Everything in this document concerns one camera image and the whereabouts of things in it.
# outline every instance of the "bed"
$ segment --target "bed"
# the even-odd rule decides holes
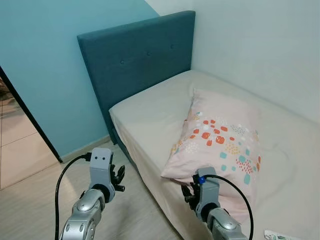
[[[264,230],[319,239],[319,126],[214,76],[191,69],[194,11],[78,36],[111,140],[118,144],[185,240],[212,239],[160,174],[180,137],[193,88],[250,102],[260,110],[263,164],[254,239]],[[249,221],[242,224],[249,233]]]

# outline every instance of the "door frame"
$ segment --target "door frame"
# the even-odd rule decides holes
[[[51,150],[53,155],[56,157],[56,159],[59,161],[59,163],[62,163],[63,161],[60,158],[57,150],[52,145],[52,143],[50,142],[50,140],[46,136],[45,132],[41,129],[41,127],[39,126],[38,122],[36,121],[34,116],[31,114],[31,112],[29,111],[29,109],[26,106],[26,104],[24,103],[24,101],[19,96],[18,92],[16,91],[16,89],[12,85],[12,83],[10,82],[9,78],[7,77],[7,75],[5,74],[5,72],[4,72],[4,70],[2,69],[1,66],[0,66],[0,78],[3,80],[4,84],[6,85],[6,87],[10,90],[12,96],[15,98],[17,103],[20,105],[21,109],[24,111],[25,115],[29,118],[30,122],[33,124],[35,129],[38,131],[38,133],[40,134],[40,136],[42,137],[42,139],[44,140],[46,145],[49,147],[49,149]]]

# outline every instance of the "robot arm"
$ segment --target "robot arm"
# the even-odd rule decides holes
[[[107,148],[94,148],[90,160],[90,186],[72,207],[72,215],[66,221],[60,240],[92,240],[101,220],[105,203],[111,202],[115,191],[123,192],[119,185],[125,176],[125,166],[116,176],[112,164],[113,153]]]
[[[191,183],[194,195],[187,186],[181,186],[184,200],[195,211],[197,218],[207,223],[213,239],[248,240],[241,231],[240,223],[233,219],[225,209],[220,208],[218,180],[212,177],[205,179],[205,175],[216,175],[216,171],[213,167],[198,169]]]

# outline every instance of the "bed frame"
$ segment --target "bed frame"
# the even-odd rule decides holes
[[[135,168],[111,120],[122,100],[190,70],[194,11],[182,11],[77,36],[106,127]]]

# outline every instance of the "baseboard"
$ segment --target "baseboard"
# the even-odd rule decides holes
[[[66,162],[69,162],[71,161],[72,159],[82,155],[82,154],[85,154],[87,152],[91,152],[91,150],[93,148],[96,148],[106,142],[109,142],[110,141],[110,135],[107,135],[107,136],[104,136],[103,138],[100,138],[99,140],[97,141],[93,141],[91,143],[89,143],[88,145],[85,145],[84,147],[82,148],[79,148],[67,155],[64,155],[61,157],[61,160],[63,163],[66,163]]]

